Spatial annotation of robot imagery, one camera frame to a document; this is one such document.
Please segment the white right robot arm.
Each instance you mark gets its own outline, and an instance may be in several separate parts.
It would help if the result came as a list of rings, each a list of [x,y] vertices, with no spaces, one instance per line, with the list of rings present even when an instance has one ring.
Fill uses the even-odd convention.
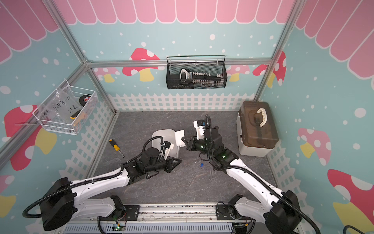
[[[205,154],[214,170],[238,181],[260,202],[253,206],[245,197],[234,199],[233,206],[240,216],[264,223],[272,234],[293,234],[302,220],[309,223],[315,233],[320,233],[316,223],[301,211],[296,194],[282,191],[249,169],[238,155],[224,146],[218,127],[206,128],[200,136],[183,136],[181,140],[187,150]]]

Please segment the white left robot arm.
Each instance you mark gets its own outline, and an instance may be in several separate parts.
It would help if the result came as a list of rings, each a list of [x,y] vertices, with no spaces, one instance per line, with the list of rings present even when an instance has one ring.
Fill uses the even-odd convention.
[[[118,221],[127,214],[119,196],[104,199],[95,199],[94,196],[150,179],[160,171],[170,173],[181,162],[174,157],[162,157],[158,149],[151,147],[108,173],[83,180],[59,179],[42,198],[27,206],[22,215],[30,219],[41,218],[45,231],[58,229],[77,218]]]

